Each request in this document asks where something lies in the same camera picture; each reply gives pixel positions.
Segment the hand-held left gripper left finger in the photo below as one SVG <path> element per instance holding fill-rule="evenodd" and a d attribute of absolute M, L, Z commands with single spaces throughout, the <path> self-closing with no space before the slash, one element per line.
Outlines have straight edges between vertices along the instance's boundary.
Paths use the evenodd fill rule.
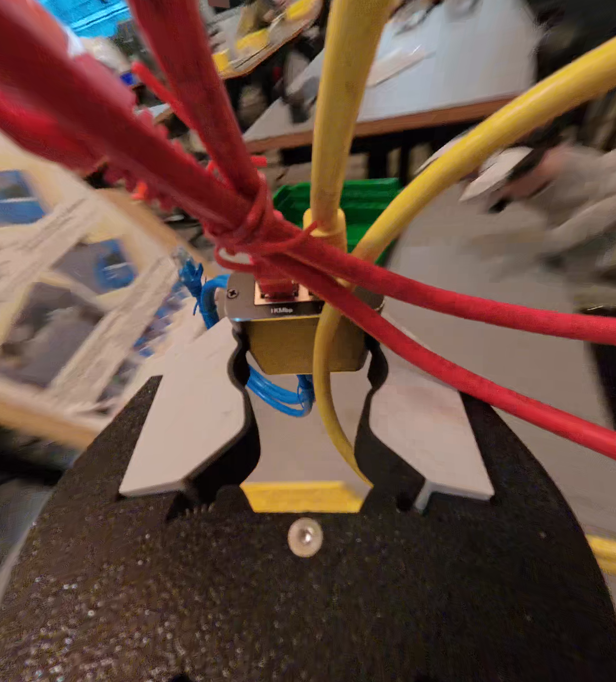
<path fill-rule="evenodd" d="M 125 498 L 189 492 L 212 503 L 259 462 L 246 347 L 229 320 L 167 365 L 120 483 Z"/>

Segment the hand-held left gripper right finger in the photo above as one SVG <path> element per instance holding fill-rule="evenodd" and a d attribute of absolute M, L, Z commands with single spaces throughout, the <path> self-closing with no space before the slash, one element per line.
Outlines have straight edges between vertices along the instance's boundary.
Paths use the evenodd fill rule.
<path fill-rule="evenodd" d="M 434 494 L 487 502 L 494 488 L 460 394 L 389 352 L 372 352 L 356 464 L 377 493 L 423 513 Z"/>

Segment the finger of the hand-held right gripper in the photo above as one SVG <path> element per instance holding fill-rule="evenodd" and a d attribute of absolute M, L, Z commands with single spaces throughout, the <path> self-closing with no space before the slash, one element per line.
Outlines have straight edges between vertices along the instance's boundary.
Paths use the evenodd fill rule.
<path fill-rule="evenodd" d="M 476 178 L 466 185 L 462 202 L 479 199 L 488 203 L 513 202 L 513 197 L 504 188 L 514 182 L 523 167 L 531 166 L 533 159 L 533 147 L 508 147 L 495 152 L 482 164 Z"/>

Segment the green plastic bin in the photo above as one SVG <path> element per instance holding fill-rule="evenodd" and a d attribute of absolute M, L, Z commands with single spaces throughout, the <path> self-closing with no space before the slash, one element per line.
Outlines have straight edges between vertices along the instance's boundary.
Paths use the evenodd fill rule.
<path fill-rule="evenodd" d="M 352 253 L 368 229 L 384 212 L 401 186 L 395 178 L 346 181 L 340 197 L 340 208 L 345 214 L 347 252 Z M 310 205 L 309 182 L 282 185 L 272 195 L 274 208 L 297 227 Z"/>

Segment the yellow plastic bin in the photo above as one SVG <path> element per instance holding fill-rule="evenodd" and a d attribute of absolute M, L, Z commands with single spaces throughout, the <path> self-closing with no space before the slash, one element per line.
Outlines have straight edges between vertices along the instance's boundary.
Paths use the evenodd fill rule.
<path fill-rule="evenodd" d="M 366 498 L 344 482 L 245 482 L 241 489 L 261 514 L 356 514 Z"/>

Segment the black ethernet splitter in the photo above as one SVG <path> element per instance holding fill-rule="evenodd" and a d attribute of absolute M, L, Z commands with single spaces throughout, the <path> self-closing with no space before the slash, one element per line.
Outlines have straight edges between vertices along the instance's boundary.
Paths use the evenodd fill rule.
<path fill-rule="evenodd" d="M 225 315 L 246 337 L 249 352 L 268 375 L 312 374 L 315 334 L 324 301 L 304 285 L 284 288 L 269 297 L 250 273 L 229 276 Z M 383 295 L 356 287 L 352 292 L 372 310 L 383 308 Z M 340 319 L 329 356 L 331 372 L 356 372 L 365 362 L 365 333 L 349 319 Z"/>

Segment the person's right forearm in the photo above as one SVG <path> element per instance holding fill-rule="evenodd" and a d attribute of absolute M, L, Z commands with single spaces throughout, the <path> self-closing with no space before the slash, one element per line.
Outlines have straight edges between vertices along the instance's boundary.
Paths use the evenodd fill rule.
<path fill-rule="evenodd" d="M 525 201 L 544 262 L 574 286 L 616 289 L 616 148 L 565 147 L 559 175 Z"/>

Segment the wooden clipboard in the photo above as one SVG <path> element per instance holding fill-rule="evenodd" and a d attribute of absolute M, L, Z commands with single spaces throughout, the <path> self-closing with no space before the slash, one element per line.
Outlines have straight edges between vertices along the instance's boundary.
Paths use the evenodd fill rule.
<path fill-rule="evenodd" d="M 204 272 L 212 275 L 215 268 L 210 265 L 207 253 L 201 253 L 182 239 L 175 231 L 163 224 L 153 211 L 144 207 L 138 201 L 132 199 L 128 194 L 119 190 L 102 190 L 106 194 L 114 197 L 116 203 L 126 208 L 130 213 L 141 215 L 143 220 L 148 223 L 149 231 L 157 235 L 166 245 L 174 245 L 178 249 L 177 261 L 178 269 L 181 260 L 192 259 L 196 263 L 203 263 Z M 148 375 L 137 380 L 136 386 L 129 392 L 125 404 L 135 394 L 139 387 L 153 374 L 159 372 L 159 367 L 167 362 L 169 354 L 178 350 L 180 345 L 184 345 L 187 340 L 200 334 L 198 326 L 191 318 L 191 313 L 183 314 L 181 321 L 171 332 L 170 344 L 164 353 L 158 357 L 151 358 L 149 363 L 144 365 Z M 25 405 L 21 400 L 5 397 L 0 392 L 0 426 L 23 432 L 33 437 L 52 440 L 71 447 L 83 448 L 102 431 L 115 415 L 125 406 L 123 404 L 111 415 L 72 417 L 64 415 L 59 411 L 54 411 L 44 405 L 32 406 Z"/>

